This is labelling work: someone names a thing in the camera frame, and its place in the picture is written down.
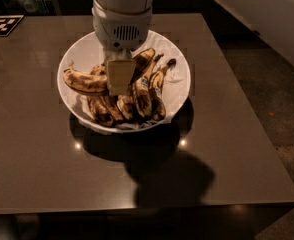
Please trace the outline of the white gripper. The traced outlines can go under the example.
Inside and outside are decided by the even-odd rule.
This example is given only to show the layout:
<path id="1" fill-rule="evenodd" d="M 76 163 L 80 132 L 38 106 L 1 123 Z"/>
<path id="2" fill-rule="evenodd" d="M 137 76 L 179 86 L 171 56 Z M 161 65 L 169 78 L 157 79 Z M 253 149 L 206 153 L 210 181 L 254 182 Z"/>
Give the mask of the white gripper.
<path id="1" fill-rule="evenodd" d="M 110 95 L 124 95 L 136 63 L 131 53 L 146 41 L 152 16 L 152 0 L 93 0 L 95 34 L 108 61 Z"/>

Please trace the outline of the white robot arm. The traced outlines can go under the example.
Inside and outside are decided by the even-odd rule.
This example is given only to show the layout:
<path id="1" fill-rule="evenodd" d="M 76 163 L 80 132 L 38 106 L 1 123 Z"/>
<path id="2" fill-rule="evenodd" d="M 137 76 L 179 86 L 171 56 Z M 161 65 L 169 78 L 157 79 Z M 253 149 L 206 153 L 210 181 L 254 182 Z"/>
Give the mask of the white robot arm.
<path id="1" fill-rule="evenodd" d="M 147 39 L 153 0 L 93 0 L 95 34 L 104 51 L 110 95 L 126 93 L 134 73 L 132 52 Z"/>

